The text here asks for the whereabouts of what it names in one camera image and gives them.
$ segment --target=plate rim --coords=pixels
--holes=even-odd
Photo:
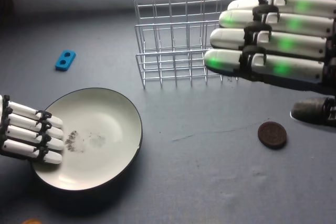
[[[94,189],[98,189],[100,187],[103,187],[104,185],[108,184],[108,183],[111,183],[112,181],[114,181],[115,179],[119,178],[129,167],[131,164],[133,164],[135,158],[137,157],[137,155],[139,154],[139,151],[141,149],[141,146],[142,146],[142,139],[143,139],[143,128],[142,128],[142,119],[141,119],[141,115],[138,111],[138,109],[136,108],[136,106],[134,105],[134,103],[128,99],[125,95],[123,95],[122,93],[116,91],[116,90],[112,90],[112,89],[107,89],[107,88],[100,88],[100,87],[91,87],[91,88],[83,88],[83,89],[78,89],[78,90],[75,90],[75,91],[71,91],[63,96],[61,96],[60,98],[58,98],[57,100],[55,100],[54,102],[52,102],[48,107],[46,107],[44,110],[46,111],[50,106],[52,106],[55,102],[57,102],[59,99],[69,95],[69,94],[72,94],[72,93],[75,93],[77,91],[81,91],[81,90],[86,90],[86,89],[105,89],[105,90],[109,90],[109,91],[112,91],[112,92],[116,92],[120,95],[122,95],[123,97],[125,97],[127,100],[130,101],[130,103],[134,106],[138,116],[139,116],[139,119],[140,119],[140,126],[141,126],[141,136],[140,136],[140,142],[139,142],[139,148],[136,150],[134,156],[132,157],[132,159],[129,161],[128,165],[120,172],[118,173],[115,177],[111,178],[110,180],[100,184],[100,185],[97,185],[97,186],[93,186],[93,187],[90,187],[90,188],[86,188],[86,189],[78,189],[78,190],[71,190],[71,189],[64,189],[64,188],[60,188],[60,187],[57,187],[57,186],[54,186],[54,185],[51,185],[49,183],[47,183],[46,181],[44,181],[38,174],[37,172],[35,171],[34,167],[33,167],[33,161],[29,161],[30,162],[30,167],[31,169],[33,170],[34,172],[34,175],[41,181],[43,182],[45,185],[47,186],[50,186],[52,188],[55,188],[55,189],[58,189],[58,190],[61,190],[61,191],[76,191],[76,192],[84,192],[84,191],[90,191],[90,190],[94,190]]]

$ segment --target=metal wire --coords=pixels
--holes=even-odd
[[[142,85],[146,81],[204,78],[217,74],[204,66],[209,36],[233,0],[134,0],[139,53],[136,62]]]

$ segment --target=blue block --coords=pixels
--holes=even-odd
[[[63,51],[55,64],[56,70],[67,71],[70,68],[70,65],[73,62],[75,56],[76,53],[74,51],[70,50]]]

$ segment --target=plate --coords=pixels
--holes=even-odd
[[[63,161],[58,166],[33,163],[33,169],[54,187],[85,190],[100,186],[123,172],[140,150],[140,115],[133,103],[116,91],[77,90],[46,111],[63,120]]]

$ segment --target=table surface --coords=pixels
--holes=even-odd
[[[230,78],[144,90],[134,23],[125,11],[17,22],[0,33],[1,94],[44,109],[104,87],[127,96],[143,121],[137,159],[97,201],[49,194],[29,162],[0,156],[0,223],[336,223],[335,131],[289,115],[295,102],[321,95]],[[77,56],[58,72],[64,49]],[[285,127],[284,149],[259,142],[266,121]]]

